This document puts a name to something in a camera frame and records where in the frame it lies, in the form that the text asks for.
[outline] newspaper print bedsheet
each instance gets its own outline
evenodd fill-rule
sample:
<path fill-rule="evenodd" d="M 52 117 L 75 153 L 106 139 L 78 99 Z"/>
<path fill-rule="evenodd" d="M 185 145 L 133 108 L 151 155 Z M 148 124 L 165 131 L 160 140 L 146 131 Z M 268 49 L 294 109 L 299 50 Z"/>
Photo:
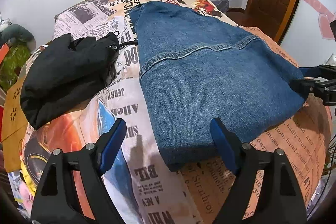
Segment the newspaper print bedsheet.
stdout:
<path fill-rule="evenodd" d="M 71 33 L 73 39 L 103 37 L 119 31 L 120 43 L 134 40 L 129 10 L 151 0 L 86 0 L 58 15 L 54 37 Z M 209 0 L 156 0 L 190 7 L 204 16 L 236 26 Z M 246 28 L 265 40 L 276 53 L 294 61 L 258 28 Z M 220 157 L 190 163 L 178 172 L 164 164 L 152 132 L 146 102 L 139 84 L 137 46 L 127 46 L 112 60 L 107 88 L 37 131 L 28 126 L 22 143 L 23 162 L 35 183 L 51 151 L 81 149 L 95 142 L 116 118 L 127 123 L 127 134 L 112 169 L 103 179 L 119 213 L 128 223 L 210 224 L 233 184 L 234 175 Z M 310 96 L 298 113 L 251 144 L 260 150 L 281 147 L 288 155 L 306 204 L 318 184 L 325 158 L 325 142 L 330 138 L 331 115 L 321 101 Z M 80 175 L 75 173 L 77 192 L 84 214 L 93 218 Z M 258 173 L 245 217 L 253 214 L 263 174 Z"/>

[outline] dark blue cloth on floor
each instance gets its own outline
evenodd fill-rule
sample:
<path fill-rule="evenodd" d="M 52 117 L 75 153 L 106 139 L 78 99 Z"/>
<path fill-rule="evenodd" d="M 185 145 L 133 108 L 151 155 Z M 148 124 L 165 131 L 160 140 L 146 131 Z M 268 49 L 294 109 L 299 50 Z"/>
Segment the dark blue cloth on floor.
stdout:
<path fill-rule="evenodd" d="M 306 100 L 288 85 L 303 78 L 300 70 L 242 28 L 159 1 L 137 5 L 130 18 L 141 88 L 170 170 L 218 155 L 212 118 L 250 142 Z"/>

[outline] black folded garment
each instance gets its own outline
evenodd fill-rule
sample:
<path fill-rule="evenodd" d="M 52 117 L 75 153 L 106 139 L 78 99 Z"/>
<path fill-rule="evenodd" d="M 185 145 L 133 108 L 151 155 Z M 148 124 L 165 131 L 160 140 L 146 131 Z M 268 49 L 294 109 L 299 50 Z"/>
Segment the black folded garment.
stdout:
<path fill-rule="evenodd" d="M 112 32 L 71 41 L 56 38 L 32 64 L 22 86 L 21 108 L 37 130 L 105 88 L 112 56 L 119 47 Z"/>

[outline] denim fabric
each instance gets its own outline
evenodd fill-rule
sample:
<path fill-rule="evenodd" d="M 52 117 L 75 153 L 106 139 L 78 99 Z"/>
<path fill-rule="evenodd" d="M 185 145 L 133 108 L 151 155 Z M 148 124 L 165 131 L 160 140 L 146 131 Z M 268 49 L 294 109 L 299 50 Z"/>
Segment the denim fabric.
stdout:
<path fill-rule="evenodd" d="M 171 170 L 218 155 L 212 118 L 250 142 L 306 100 L 288 85 L 303 78 L 300 70 L 239 27 L 158 1 L 137 5 L 130 18 L 138 36 L 141 88 Z"/>

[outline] silver bolt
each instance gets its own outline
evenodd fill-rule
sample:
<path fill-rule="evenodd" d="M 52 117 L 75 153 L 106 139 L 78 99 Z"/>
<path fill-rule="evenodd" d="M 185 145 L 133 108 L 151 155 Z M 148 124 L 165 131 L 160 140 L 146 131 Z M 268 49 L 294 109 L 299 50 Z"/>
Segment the silver bolt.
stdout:
<path fill-rule="evenodd" d="M 87 145 L 85 145 L 85 148 L 87 150 L 91 150 L 91 149 L 95 148 L 95 144 L 94 143 L 88 143 Z"/>
<path fill-rule="evenodd" d="M 278 155 L 280 155 L 280 156 L 282 156 L 282 155 L 285 153 L 281 148 L 278 148 L 278 149 L 276 149 L 275 151 L 276 151 L 276 153 L 277 153 Z"/>
<path fill-rule="evenodd" d="M 251 145 L 249 143 L 243 143 L 241 146 L 244 150 L 250 150 L 251 149 Z"/>
<path fill-rule="evenodd" d="M 59 153 L 61 153 L 61 150 L 59 148 L 56 148 L 53 152 L 52 152 L 55 156 L 57 156 Z"/>

